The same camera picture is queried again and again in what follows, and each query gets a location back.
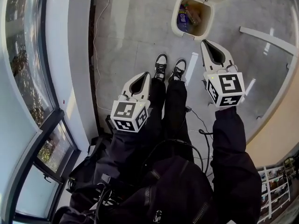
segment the black and white sneaker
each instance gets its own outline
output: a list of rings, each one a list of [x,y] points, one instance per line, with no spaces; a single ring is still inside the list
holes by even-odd
[[[155,76],[154,77],[159,80],[162,80],[164,82],[166,67],[167,67],[167,55],[166,54],[158,55],[156,62],[155,62]]]
[[[184,72],[186,70],[186,64],[187,63],[186,63],[185,59],[179,59],[173,68],[172,74],[169,77],[168,82],[170,82],[172,80],[181,80],[182,75],[184,74]]]

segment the gray tile floor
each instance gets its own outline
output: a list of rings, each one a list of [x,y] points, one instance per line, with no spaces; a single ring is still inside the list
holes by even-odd
[[[189,63],[192,52],[199,54],[192,78],[187,87],[187,105],[205,122],[209,131],[213,127],[213,115],[208,109],[211,102],[201,82],[204,68],[199,42],[174,35],[171,16],[176,0],[110,0],[110,4],[98,22],[95,46],[99,56],[101,79],[97,89],[98,104],[111,109],[123,85],[133,75],[149,71],[153,75],[154,61],[160,53],[168,55],[167,74],[179,58]],[[96,19],[107,0],[97,0]],[[290,4],[288,0],[228,0],[216,8],[215,20],[208,39],[228,49],[243,73],[245,88],[252,79],[253,85],[238,113],[243,119],[248,135],[257,125],[257,117],[263,116],[276,96],[287,74],[286,64],[291,56],[266,42],[239,33],[245,26],[270,33],[294,44]],[[95,73],[95,82],[99,75]],[[99,108],[103,126],[108,110]],[[193,113],[186,115],[189,130],[204,128]],[[204,136],[190,132],[190,138],[207,157]]]

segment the white trash can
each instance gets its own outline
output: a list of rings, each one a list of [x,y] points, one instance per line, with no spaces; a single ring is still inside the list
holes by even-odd
[[[225,0],[177,0],[171,19],[171,29],[174,34],[183,36],[189,34],[194,37],[194,40],[201,41],[208,36],[215,16],[215,5]],[[199,11],[201,23],[195,26],[190,33],[181,31],[177,26],[177,17],[180,5],[188,2],[194,9]]]

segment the shoelace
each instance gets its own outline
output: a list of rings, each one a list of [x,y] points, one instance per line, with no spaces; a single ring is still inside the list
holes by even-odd
[[[176,67],[173,71],[173,76],[178,77],[179,79],[181,79],[182,78],[182,73],[183,73],[183,71],[179,67]]]
[[[156,67],[156,73],[165,75],[165,65],[159,64],[159,66]]]

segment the black cable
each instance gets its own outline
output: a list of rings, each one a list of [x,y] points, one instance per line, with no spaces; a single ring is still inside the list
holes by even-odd
[[[142,170],[143,170],[143,166],[145,165],[146,161],[150,158],[150,156],[151,156],[152,153],[156,150],[156,148],[157,148],[160,144],[162,144],[162,143],[164,143],[164,142],[165,142],[165,140],[163,140],[163,141],[161,141],[160,143],[158,143],[158,144],[153,148],[153,150],[150,152],[150,154],[149,154],[148,157],[145,159],[145,161],[142,163],[142,165],[141,165],[141,169],[140,169],[139,177],[141,177]]]
[[[204,162],[203,162],[203,159],[202,159],[202,157],[201,157],[201,155],[200,155],[200,152],[198,151],[198,149],[197,149],[196,147],[194,147],[192,144],[188,144],[188,143],[185,143],[185,142],[181,142],[181,141],[179,141],[179,140],[171,140],[171,141],[177,142],[177,143],[182,144],[182,145],[187,145],[187,146],[190,146],[191,148],[193,148],[193,149],[197,152],[197,154],[198,154],[198,156],[199,156],[199,159],[200,159],[200,162],[201,162],[201,170],[204,169]]]
[[[103,203],[103,200],[104,200],[104,197],[107,195],[107,193],[109,193],[111,191],[110,188],[104,188],[103,191],[102,191],[102,194],[101,194],[101,197],[98,201],[98,204],[97,204],[97,208],[96,208],[96,211],[95,211],[95,223],[100,223],[100,219],[99,219],[99,211],[100,211],[100,207]]]
[[[207,135],[211,135],[213,133],[205,133],[202,129],[198,130],[198,132],[200,134],[203,134],[206,138],[206,144],[207,144],[207,162],[206,162],[206,170],[205,170],[205,174],[207,173],[207,169],[209,168],[209,161],[210,161],[210,144],[209,144],[209,140],[207,139]]]
[[[194,157],[195,159],[200,159],[200,158],[198,158],[198,157]],[[213,157],[212,157],[213,158]],[[207,158],[205,158],[205,159],[202,159],[202,160],[207,160]]]
[[[206,128],[206,133],[209,133],[209,131],[207,130],[207,127],[206,127],[205,122],[204,122],[200,117],[198,117],[197,113],[195,113],[194,110],[191,109],[191,111],[192,111],[192,112],[196,115],[196,117],[197,117],[197,118],[204,124],[204,127]]]
[[[208,176],[206,176],[206,177],[209,177],[209,176],[211,176],[212,174],[213,174],[214,172],[211,172]]]

